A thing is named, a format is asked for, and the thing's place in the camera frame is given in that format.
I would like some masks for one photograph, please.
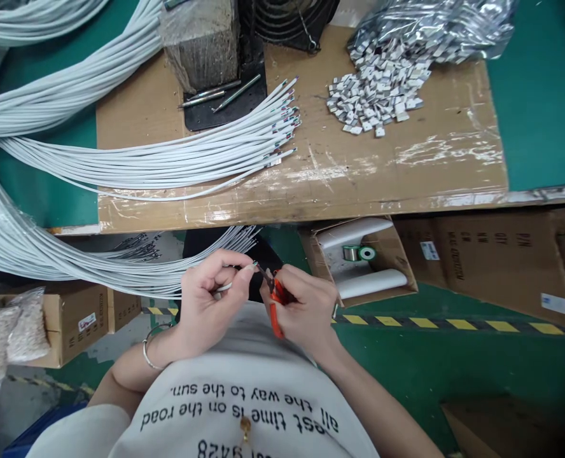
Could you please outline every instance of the sticker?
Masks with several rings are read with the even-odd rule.
[[[85,331],[96,322],[96,313],[86,316],[79,322],[79,332]]]
[[[565,314],[565,299],[541,293],[541,306],[544,309]]]
[[[439,261],[440,257],[433,242],[421,242],[422,253],[427,261]]]

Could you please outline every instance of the bracelet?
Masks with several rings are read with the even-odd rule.
[[[144,356],[144,360],[147,361],[147,364],[151,367],[151,369],[155,369],[158,371],[163,371],[165,368],[161,368],[158,366],[155,366],[151,360],[149,359],[149,357],[147,356],[147,342],[149,340],[149,337],[151,336],[151,334],[153,334],[153,331],[155,331],[157,328],[161,328],[162,326],[168,326],[168,328],[172,327],[172,323],[164,323],[164,324],[158,324],[157,326],[155,326],[151,331],[149,331],[149,333],[147,334],[147,337],[144,338],[143,340],[143,356]]]

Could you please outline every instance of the woman's left hand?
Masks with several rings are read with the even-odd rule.
[[[219,249],[185,272],[181,279],[181,318],[171,333],[180,359],[199,356],[223,338],[234,315],[249,298],[255,270],[249,256]],[[221,292],[221,299],[215,299],[215,291],[230,283],[231,288]]]

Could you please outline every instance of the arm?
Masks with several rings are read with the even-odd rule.
[[[229,265],[242,266],[236,270]],[[196,357],[219,342],[234,315],[249,297],[249,283],[255,271],[249,256],[217,250],[182,278],[183,307],[179,324],[155,335],[147,343],[151,363],[165,368],[175,361]],[[222,285],[232,287],[221,294],[212,291]],[[144,394],[160,370],[150,367],[143,356],[143,344],[133,346],[105,374],[88,407],[113,404],[133,418]]]
[[[333,284],[289,265],[276,278],[297,302],[276,303],[285,337],[303,347],[336,383],[382,457],[441,457],[410,414],[344,349],[331,328]],[[267,287],[265,303],[272,302]]]

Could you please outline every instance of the pile of connectors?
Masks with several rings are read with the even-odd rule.
[[[329,110],[354,135],[409,119],[432,63],[496,59],[513,33],[518,0],[380,0],[347,47],[356,74],[329,86]]]

